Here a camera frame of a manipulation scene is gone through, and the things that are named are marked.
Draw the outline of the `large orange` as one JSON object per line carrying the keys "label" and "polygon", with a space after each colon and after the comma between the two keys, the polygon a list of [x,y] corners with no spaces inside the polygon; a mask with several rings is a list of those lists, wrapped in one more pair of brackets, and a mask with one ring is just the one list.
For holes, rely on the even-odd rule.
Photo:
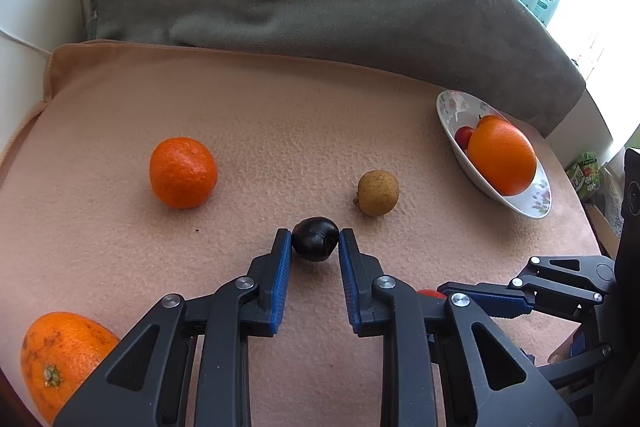
{"label": "large orange", "polygon": [[537,157],[525,134],[509,121],[475,128],[466,150],[469,160],[502,196],[518,195],[532,183]]}

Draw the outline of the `small mandarin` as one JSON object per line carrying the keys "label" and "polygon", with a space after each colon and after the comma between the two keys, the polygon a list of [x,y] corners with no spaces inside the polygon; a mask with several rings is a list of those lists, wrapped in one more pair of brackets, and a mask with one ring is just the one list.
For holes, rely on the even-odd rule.
{"label": "small mandarin", "polygon": [[204,204],[218,180],[214,156],[198,140],[176,136],[160,142],[150,158],[152,191],[165,205],[191,209]]}
{"label": "small mandarin", "polygon": [[498,116],[498,115],[485,115],[483,117],[480,117],[480,120],[477,121],[476,124],[476,129],[479,128],[480,126],[483,126],[483,124],[488,124],[488,122],[493,122],[493,121],[504,121],[502,117]]}

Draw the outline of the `medium orange tangerine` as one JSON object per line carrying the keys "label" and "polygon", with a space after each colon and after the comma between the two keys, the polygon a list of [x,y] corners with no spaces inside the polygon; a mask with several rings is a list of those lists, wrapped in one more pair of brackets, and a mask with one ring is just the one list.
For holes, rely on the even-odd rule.
{"label": "medium orange tangerine", "polygon": [[32,401],[47,422],[119,343],[109,329],[72,312],[44,314],[29,326],[21,371]]}

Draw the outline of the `brown longan far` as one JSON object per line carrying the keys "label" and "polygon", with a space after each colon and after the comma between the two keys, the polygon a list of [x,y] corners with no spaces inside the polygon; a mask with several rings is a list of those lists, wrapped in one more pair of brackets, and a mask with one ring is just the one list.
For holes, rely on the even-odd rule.
{"label": "brown longan far", "polygon": [[381,217],[398,203],[399,182],[386,170],[371,170],[358,181],[355,205],[369,217]]}

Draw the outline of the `pink beige blanket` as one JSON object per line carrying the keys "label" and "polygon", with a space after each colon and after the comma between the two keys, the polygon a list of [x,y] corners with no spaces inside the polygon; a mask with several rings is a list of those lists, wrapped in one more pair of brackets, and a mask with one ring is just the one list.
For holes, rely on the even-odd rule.
{"label": "pink beige blanket", "polygon": [[[530,219],[483,194],[454,157],[438,89],[295,58],[112,42],[1,67],[1,366],[22,399],[28,326],[72,311],[124,335],[160,297],[209,294],[269,251],[277,229],[324,216],[415,288],[506,283],[533,255],[593,255],[573,187],[534,129],[552,207]],[[187,136],[215,158],[204,204],[165,205],[149,165]],[[399,182],[381,217],[354,203],[371,170]]]}

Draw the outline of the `dark cherry without stem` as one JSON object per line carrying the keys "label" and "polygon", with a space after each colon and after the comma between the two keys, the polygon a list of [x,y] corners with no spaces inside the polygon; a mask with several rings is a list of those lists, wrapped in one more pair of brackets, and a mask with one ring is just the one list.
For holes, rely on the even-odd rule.
{"label": "dark cherry without stem", "polygon": [[292,247],[299,257],[309,262],[326,261],[340,238],[337,225],[325,217],[300,221],[292,231]]}

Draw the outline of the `green snack packet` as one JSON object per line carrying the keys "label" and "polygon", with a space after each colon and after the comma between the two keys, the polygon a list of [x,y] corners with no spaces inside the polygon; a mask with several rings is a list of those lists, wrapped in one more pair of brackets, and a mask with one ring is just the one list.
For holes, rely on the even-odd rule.
{"label": "green snack packet", "polygon": [[593,152],[581,153],[565,173],[580,200],[590,199],[600,188],[600,167]]}

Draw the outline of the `small red cherry tomato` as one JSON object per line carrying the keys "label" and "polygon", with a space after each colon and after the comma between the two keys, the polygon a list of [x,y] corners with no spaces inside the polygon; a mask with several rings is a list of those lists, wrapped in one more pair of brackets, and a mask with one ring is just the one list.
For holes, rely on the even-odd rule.
{"label": "small red cherry tomato", "polygon": [[454,134],[454,142],[458,144],[458,147],[460,147],[463,152],[468,149],[474,131],[475,129],[472,127],[462,126]]}

